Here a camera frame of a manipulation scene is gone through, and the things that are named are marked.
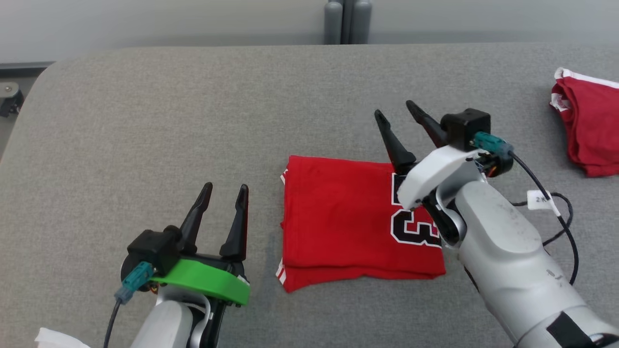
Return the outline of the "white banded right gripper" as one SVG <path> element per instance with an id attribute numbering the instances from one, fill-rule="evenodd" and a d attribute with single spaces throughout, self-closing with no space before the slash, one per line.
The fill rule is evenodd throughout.
<path id="1" fill-rule="evenodd" d="M 405 105 L 438 149 L 416 164 L 416 156 L 402 145 L 381 110 L 374 111 L 374 119 L 394 172 L 406 175 L 397 191 L 403 209 L 419 207 L 433 190 L 451 197 L 471 181 L 487 183 L 489 178 L 504 174 L 513 167 L 514 160 L 508 155 L 498 156 L 478 149 L 463 152 L 447 145 L 447 134 L 440 123 L 415 102 L 406 101 Z"/>

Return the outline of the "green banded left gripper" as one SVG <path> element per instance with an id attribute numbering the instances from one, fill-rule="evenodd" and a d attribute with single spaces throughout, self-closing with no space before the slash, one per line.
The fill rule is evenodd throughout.
<path id="1" fill-rule="evenodd" d="M 213 185 L 207 182 L 181 227 L 179 251 L 182 255 L 194 255 L 197 252 L 195 241 L 204 212 L 207 210 Z M 244 261 L 249 220 L 249 187 L 241 185 L 235 202 L 235 218 L 230 228 L 226 242 L 220 248 L 220 256 L 224 260 Z M 198 294 L 226 302 L 246 306 L 249 302 L 251 287 L 240 275 L 208 266 L 195 260 L 180 259 L 173 269 L 164 277 L 153 276 L 152 282 L 175 286 Z"/>

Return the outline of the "large red white-hemmed jersey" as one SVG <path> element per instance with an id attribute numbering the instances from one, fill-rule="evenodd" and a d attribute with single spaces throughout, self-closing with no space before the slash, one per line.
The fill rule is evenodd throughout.
<path id="1" fill-rule="evenodd" d="M 284 185 L 282 258 L 276 276 L 291 293 L 332 281 L 436 279 L 442 239 L 423 207 L 404 209 L 404 176 L 389 163 L 291 156 Z"/>

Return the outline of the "small red white-trimmed garment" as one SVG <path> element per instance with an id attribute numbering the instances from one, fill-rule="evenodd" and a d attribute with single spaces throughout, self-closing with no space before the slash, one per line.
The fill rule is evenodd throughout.
<path id="1" fill-rule="evenodd" d="M 588 177 L 619 174 L 619 82 L 557 68 L 550 105 L 567 136 L 568 158 Z"/>

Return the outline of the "grey rounded post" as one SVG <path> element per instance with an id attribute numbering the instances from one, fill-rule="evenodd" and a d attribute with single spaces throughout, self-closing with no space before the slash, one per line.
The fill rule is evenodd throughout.
<path id="1" fill-rule="evenodd" d="M 324 6 L 324 44 L 342 42 L 343 0 L 327 0 Z"/>
<path id="2" fill-rule="evenodd" d="M 371 0 L 354 0 L 349 44 L 368 43 L 372 9 Z"/>

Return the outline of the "dark grey vertical frame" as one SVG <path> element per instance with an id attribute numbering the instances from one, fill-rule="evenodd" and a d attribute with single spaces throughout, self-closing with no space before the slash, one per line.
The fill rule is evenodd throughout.
<path id="1" fill-rule="evenodd" d="M 342 3 L 343 8 L 340 44 L 349 44 L 355 0 L 339 1 Z"/>

